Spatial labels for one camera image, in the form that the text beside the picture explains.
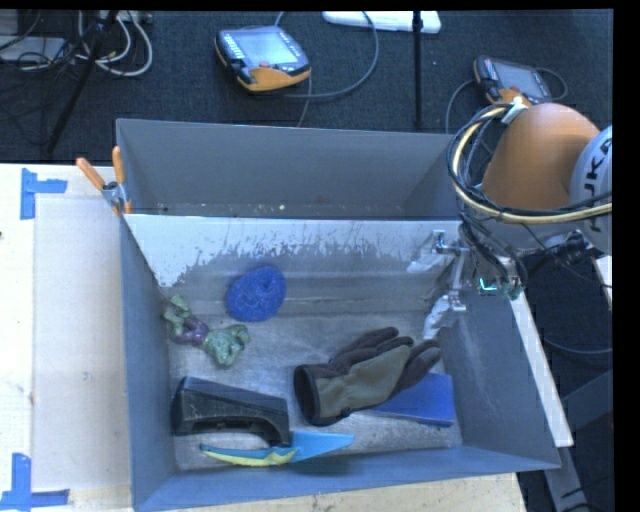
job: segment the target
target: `white table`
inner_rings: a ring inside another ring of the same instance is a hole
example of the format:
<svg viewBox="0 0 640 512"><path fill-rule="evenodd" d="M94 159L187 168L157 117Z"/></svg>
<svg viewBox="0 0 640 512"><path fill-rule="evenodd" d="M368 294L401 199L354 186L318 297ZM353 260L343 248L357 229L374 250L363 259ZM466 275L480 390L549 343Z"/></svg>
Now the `white table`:
<svg viewBox="0 0 640 512"><path fill-rule="evenodd" d="M23 167L67 182L64 194L36 195L30 220L20 220ZM98 171L115 179L110 167ZM131 510L117 227L75 166L0 164L0 491L11 488L12 453L23 453L34 492L71 489L58 510ZM570 446L526 300L512 304L556 445ZM329 508L526 511L515 474L209 507Z"/></svg>

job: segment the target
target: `device screen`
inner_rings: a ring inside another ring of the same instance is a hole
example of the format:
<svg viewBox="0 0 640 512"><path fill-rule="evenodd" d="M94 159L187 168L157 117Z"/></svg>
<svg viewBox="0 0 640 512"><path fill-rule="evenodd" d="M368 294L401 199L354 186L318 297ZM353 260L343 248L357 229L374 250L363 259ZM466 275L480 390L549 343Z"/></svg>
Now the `device screen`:
<svg viewBox="0 0 640 512"><path fill-rule="evenodd" d="M254 62L266 61L270 64L298 62L297 57L287 48L278 34L236 32L234 37L245 55L251 55Z"/></svg>
<svg viewBox="0 0 640 512"><path fill-rule="evenodd" d="M495 60L493 61L493 66L505 89L516 86L522 94L536 98L540 96L540 86L530 70L516 66L507 66Z"/></svg>

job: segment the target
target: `black glove cuff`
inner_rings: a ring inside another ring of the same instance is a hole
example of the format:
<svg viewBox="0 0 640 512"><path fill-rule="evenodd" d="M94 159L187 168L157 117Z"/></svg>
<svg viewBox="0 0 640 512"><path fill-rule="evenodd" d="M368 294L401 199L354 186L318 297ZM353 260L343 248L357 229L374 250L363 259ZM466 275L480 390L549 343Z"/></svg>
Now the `black glove cuff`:
<svg viewBox="0 0 640 512"><path fill-rule="evenodd" d="M316 387L316 379L308 365L297 366L294 370L293 388L302 415L312 425L326 427L342 419L320 417L320 395Z"/></svg>

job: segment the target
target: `work glove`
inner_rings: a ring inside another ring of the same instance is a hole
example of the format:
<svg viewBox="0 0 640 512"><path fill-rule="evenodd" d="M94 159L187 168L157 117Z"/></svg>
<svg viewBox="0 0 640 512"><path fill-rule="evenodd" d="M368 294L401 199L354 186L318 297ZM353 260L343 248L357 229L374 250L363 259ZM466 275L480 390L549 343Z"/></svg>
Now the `work glove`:
<svg viewBox="0 0 640 512"><path fill-rule="evenodd" d="M294 370L296 399L305 419L324 427L375 407L420 382L440 359L435 342L417 347L395 327L370 331L328 363Z"/></svg>

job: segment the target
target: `blue sponge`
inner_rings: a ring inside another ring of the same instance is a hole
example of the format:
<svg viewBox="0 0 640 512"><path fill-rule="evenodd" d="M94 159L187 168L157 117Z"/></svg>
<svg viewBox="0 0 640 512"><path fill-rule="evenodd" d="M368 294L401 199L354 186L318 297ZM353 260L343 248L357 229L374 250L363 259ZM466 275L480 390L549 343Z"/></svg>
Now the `blue sponge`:
<svg viewBox="0 0 640 512"><path fill-rule="evenodd" d="M275 267L261 267L238 278L227 292L227 310L241 322L261 322L275 315L287 284Z"/></svg>

